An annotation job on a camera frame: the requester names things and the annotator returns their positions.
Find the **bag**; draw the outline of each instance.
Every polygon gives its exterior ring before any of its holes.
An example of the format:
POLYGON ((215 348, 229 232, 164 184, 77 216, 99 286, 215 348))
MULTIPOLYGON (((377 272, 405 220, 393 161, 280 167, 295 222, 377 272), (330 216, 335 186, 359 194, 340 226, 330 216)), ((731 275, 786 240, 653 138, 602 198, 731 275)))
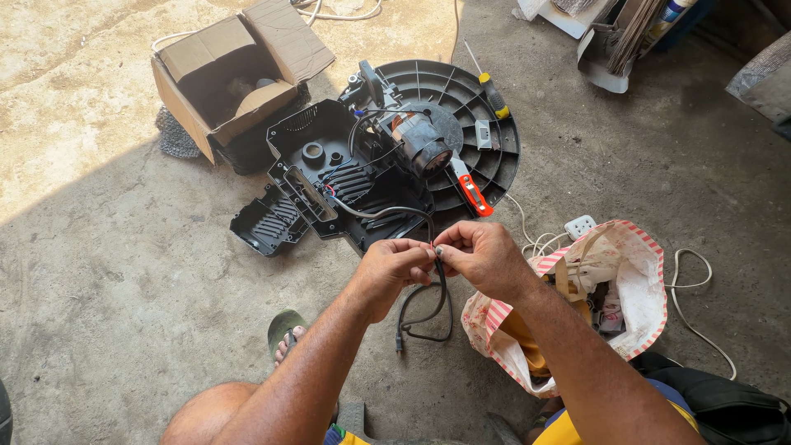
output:
POLYGON ((695 414, 703 439, 712 445, 791 443, 791 407, 779 397, 741 382, 681 367, 655 352, 646 352, 631 364, 646 378, 678 391, 695 414))
MULTIPOLYGON (((663 259, 662 248, 645 231, 616 219, 592 228, 572 245, 546 257, 530 258, 528 263, 538 276, 554 273, 558 291, 580 311, 598 283, 614 283, 610 288, 619 295, 626 331, 608 343, 629 360, 653 344, 667 322, 663 259)), ((560 395, 553 378, 541 383, 531 380, 536 372, 541 375, 543 357, 535 344, 524 341, 531 339, 529 330, 517 313, 509 317, 511 309, 480 292, 467 300, 461 322, 473 349, 495 360, 530 394, 541 398, 560 395), (515 332, 522 344, 508 334, 515 332)))

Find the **concrete floor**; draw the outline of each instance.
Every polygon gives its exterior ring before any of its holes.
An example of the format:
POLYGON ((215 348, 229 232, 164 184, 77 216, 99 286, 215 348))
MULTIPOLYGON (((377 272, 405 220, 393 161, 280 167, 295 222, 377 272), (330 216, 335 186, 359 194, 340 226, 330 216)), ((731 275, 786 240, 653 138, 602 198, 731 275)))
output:
MULTIPOLYGON (((265 379, 271 317, 285 307, 316 317, 354 270, 343 240, 309 235, 287 256, 254 253, 228 225, 266 176, 156 148, 150 42, 251 3, 21 0, 0 11, 0 378, 16 445, 156 443, 200 390, 265 379)), ((699 251, 715 277, 679 292, 685 314, 742 382, 791 398, 791 147, 723 90, 738 64, 689 37, 641 61, 627 94, 610 94, 577 72, 575 40, 540 18, 518 21, 514 6, 468 0, 461 34, 520 125, 511 194, 528 231, 590 214, 632 220, 668 259, 699 251)), ((310 82, 314 100, 335 97, 359 59, 447 61, 452 17, 451 2, 387 0, 369 21, 317 22, 338 60, 310 82)), ((454 61, 474 70, 463 45, 454 61)), ((496 210, 520 237, 515 208, 496 210)), ((693 283, 705 269, 684 261, 682 274, 693 283)), ((472 289, 449 287, 458 311, 472 289)), ((729 373, 669 317, 659 348, 729 373)), ((341 395, 368 403, 371 436, 497 443, 486 411, 527 429, 538 401, 470 349, 458 321, 447 343, 408 340, 403 361, 394 324, 390 314, 369 330, 341 395)))

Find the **screwdriver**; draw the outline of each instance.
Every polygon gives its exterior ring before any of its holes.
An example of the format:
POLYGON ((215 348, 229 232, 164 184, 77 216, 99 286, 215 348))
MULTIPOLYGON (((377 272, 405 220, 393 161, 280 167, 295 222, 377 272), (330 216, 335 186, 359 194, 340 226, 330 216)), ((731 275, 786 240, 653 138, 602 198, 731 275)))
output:
POLYGON ((481 82, 483 90, 486 91, 486 96, 489 97, 489 103, 492 104, 492 107, 494 108, 494 115, 497 116, 498 119, 505 119, 506 117, 511 116, 511 112, 508 111, 508 105, 506 105, 505 101, 502 100, 500 92, 494 88, 492 77, 489 75, 489 73, 483 72, 481 66, 478 64, 478 60, 475 59, 475 54, 472 54, 472 48, 470 48, 470 44, 467 43, 467 39, 464 39, 464 46, 467 47, 467 51, 470 52, 472 61, 475 62, 475 67, 477 67, 478 71, 481 73, 481 75, 478 76, 478 80, 481 82))

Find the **hand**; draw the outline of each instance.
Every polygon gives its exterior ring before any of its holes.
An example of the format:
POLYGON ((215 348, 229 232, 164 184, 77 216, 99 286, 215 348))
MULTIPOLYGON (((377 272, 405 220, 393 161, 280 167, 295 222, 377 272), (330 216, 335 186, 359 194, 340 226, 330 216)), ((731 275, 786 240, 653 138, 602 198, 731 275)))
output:
POLYGON ((436 258, 426 242, 408 238, 377 241, 368 248, 342 295, 359 305, 371 323, 378 323, 405 286, 431 284, 429 272, 436 258))
POLYGON ((523 295, 536 273, 499 223, 457 222, 434 242, 446 276, 463 275, 488 297, 508 304, 523 295))

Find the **striped bag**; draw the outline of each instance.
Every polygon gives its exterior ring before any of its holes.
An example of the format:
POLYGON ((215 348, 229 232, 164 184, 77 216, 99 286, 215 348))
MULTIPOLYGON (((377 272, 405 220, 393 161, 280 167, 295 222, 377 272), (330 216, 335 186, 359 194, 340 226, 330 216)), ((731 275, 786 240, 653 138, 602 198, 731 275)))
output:
MULTIPOLYGON (((571 302, 585 299, 597 283, 615 283, 626 332, 609 340, 625 360, 645 351, 662 333, 668 319, 668 297, 662 278, 663 251, 629 221, 616 219, 593 227, 572 245, 546 257, 528 260, 536 275, 555 274, 558 291, 571 302), (578 291, 570 294, 563 278, 569 277, 578 291)), ((553 378, 535 384, 522 347, 501 323, 512 307, 477 292, 464 306, 461 322, 476 351, 496 361, 524 390, 546 398, 560 395, 553 378)))

